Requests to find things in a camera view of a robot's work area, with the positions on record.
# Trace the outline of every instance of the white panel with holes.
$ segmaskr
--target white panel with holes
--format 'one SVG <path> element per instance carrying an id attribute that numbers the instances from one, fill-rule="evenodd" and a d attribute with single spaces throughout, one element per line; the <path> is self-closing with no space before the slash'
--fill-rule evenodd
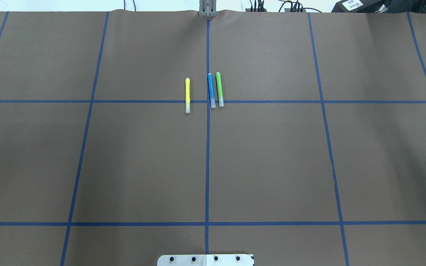
<path id="1" fill-rule="evenodd" d="M 254 266 L 254 255 L 208 254 L 208 255 L 162 255 L 157 266 Z"/>

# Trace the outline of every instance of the green marker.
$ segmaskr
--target green marker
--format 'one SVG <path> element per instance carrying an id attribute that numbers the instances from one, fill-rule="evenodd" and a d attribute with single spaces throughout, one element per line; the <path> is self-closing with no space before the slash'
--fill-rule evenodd
<path id="1" fill-rule="evenodd" d="M 223 87 L 221 86 L 221 74 L 219 72 L 216 72 L 216 87 L 218 88 L 218 101 L 220 102 L 220 107 L 224 107 Z"/>

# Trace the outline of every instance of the white label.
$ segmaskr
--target white label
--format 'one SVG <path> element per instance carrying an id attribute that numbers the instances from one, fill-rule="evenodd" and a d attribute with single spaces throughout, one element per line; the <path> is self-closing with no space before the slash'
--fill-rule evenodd
<path id="1" fill-rule="evenodd" d="M 344 7 L 346 7 L 348 11 L 355 10 L 356 8 L 363 6 L 360 0 L 348 0 L 346 2 L 343 2 L 342 4 L 344 5 Z"/>

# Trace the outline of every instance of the bundle of cables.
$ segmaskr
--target bundle of cables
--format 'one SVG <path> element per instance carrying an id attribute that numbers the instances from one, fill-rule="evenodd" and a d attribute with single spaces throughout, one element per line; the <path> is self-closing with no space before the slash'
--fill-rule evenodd
<path id="1" fill-rule="evenodd" d="M 256 5 L 256 0 L 254 0 L 254 8 L 252 8 L 252 1 L 249 0 L 249 2 L 251 3 L 251 12 L 265 12 L 266 10 L 264 9 L 264 0 L 257 0 L 259 3 Z"/>
<path id="2" fill-rule="evenodd" d="M 303 12 L 303 10 L 316 10 L 314 8 L 311 8 L 311 7 L 303 7 L 303 5 L 298 1 L 296 1 L 296 2 L 292 2 L 291 0 L 279 0 L 279 1 L 284 2 L 279 8 L 279 12 L 282 10 L 282 7 L 286 3 L 290 3 L 290 12 Z"/>

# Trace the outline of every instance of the silver metal hinge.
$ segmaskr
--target silver metal hinge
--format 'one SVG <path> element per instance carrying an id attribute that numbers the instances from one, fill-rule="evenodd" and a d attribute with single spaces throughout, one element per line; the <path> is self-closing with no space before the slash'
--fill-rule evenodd
<path id="1" fill-rule="evenodd" d="M 200 0 L 200 17 L 216 17 L 216 0 Z"/>

